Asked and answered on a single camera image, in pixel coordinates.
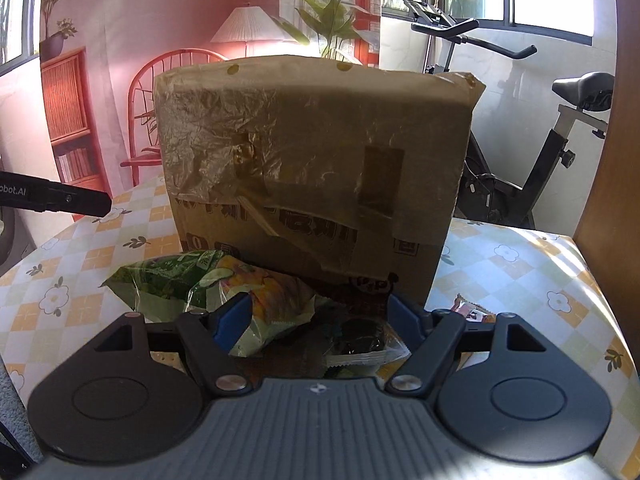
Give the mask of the orange beige snack bar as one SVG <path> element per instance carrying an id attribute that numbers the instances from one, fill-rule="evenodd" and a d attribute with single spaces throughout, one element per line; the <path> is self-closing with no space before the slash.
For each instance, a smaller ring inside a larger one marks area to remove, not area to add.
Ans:
<path id="1" fill-rule="evenodd" d="M 462 315 L 467 321 L 477 323 L 490 323 L 496 322 L 496 315 L 480 304 L 476 304 L 473 301 L 465 299 L 462 295 L 457 294 L 454 298 L 454 305 L 451 307 L 452 312 Z"/>

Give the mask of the checkered floral tablecloth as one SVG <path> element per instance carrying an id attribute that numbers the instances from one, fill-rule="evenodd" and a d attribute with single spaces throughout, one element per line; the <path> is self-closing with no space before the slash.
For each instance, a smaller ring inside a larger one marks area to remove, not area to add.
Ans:
<path id="1" fill-rule="evenodd" d="M 102 219 L 81 219 L 1 279 L 1 356 L 17 393 L 38 382 L 126 307 L 106 286 L 120 266 L 180 249 L 162 178 L 116 196 Z M 464 298 L 514 312 L 588 372 L 611 400 L 598 461 L 639 474 L 639 378 L 620 326 L 566 236 L 456 220 L 450 224 L 427 309 Z"/>

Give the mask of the green vegetable chips bag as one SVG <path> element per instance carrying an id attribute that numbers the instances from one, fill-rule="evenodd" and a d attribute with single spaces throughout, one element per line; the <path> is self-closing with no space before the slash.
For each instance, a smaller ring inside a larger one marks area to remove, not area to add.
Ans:
<path id="1" fill-rule="evenodd" d="M 222 250 L 197 250 L 127 264 L 103 286 L 154 323 L 188 311 L 214 312 L 239 294 L 250 307 L 228 353 L 254 356 L 280 334 L 309 322 L 320 298 L 299 278 L 252 266 Z"/>

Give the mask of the brown cardboard box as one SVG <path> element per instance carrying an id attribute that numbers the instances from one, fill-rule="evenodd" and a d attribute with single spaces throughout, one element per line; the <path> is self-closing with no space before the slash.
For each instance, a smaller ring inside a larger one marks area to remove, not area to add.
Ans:
<path id="1" fill-rule="evenodd" d="M 484 89 L 470 73 L 293 55 L 158 75 L 181 245 L 298 276 L 337 301 L 424 302 Z"/>

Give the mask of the black cookie clear packet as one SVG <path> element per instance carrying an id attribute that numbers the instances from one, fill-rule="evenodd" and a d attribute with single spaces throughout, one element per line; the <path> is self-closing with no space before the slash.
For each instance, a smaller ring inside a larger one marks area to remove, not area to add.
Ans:
<path id="1" fill-rule="evenodd" d="M 324 376 L 371 377 L 384 385 L 409 356 L 411 351 L 390 324 L 375 318 L 350 318 L 337 326 L 324 352 Z"/>

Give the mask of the printed room backdrop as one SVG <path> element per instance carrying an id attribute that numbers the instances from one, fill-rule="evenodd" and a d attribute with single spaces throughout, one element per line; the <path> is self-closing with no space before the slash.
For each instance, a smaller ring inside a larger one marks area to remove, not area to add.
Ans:
<path id="1" fill-rule="evenodd" d="M 337 49 L 378 62 L 380 0 L 41 0 L 44 109 L 58 175 L 117 194 L 160 173 L 154 77 L 247 55 L 319 55 L 288 33 L 338 2 Z"/>

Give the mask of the black exercise bike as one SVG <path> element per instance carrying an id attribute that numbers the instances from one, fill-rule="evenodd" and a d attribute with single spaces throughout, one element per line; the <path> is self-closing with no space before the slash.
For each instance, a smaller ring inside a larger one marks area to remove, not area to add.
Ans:
<path id="1" fill-rule="evenodd" d="M 608 131 L 614 76 L 581 44 L 490 30 L 428 3 L 406 2 L 426 39 L 424 70 L 467 70 L 486 86 L 472 122 L 460 216 L 575 231 Z"/>

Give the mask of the wooden headboard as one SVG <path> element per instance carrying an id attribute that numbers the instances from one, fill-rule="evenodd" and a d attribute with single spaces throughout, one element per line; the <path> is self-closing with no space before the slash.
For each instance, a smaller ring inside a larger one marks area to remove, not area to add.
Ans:
<path id="1" fill-rule="evenodd" d="M 639 0 L 616 0 L 613 105 L 575 240 L 639 359 Z"/>

